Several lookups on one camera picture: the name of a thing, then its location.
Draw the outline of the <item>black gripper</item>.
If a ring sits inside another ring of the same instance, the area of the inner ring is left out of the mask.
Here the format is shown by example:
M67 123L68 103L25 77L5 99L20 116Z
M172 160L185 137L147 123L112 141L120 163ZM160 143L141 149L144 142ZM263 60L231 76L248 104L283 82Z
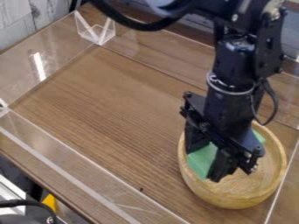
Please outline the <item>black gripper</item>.
M192 91L183 94L184 104L180 114L185 119L185 153L191 154L211 143L208 132L236 139L240 143L247 133L253 130L252 122L259 109L264 91L253 87L245 92L208 89L207 96ZM257 166L259 153L233 151L228 148L216 150L207 179L219 183L240 169L249 175Z

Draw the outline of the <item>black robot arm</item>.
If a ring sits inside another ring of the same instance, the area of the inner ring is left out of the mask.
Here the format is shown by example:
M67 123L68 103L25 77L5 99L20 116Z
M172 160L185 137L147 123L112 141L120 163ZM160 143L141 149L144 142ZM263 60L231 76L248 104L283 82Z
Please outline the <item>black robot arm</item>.
M265 149L253 132L261 126L257 110L264 95L279 104L268 78L283 70L281 32L285 0L145 0L163 18L143 23L127 17L108 0L88 0L113 21L140 32L157 32L185 15L213 23L215 60L207 73L208 92L183 95L184 151L216 148L205 179L220 182L236 170L249 174Z

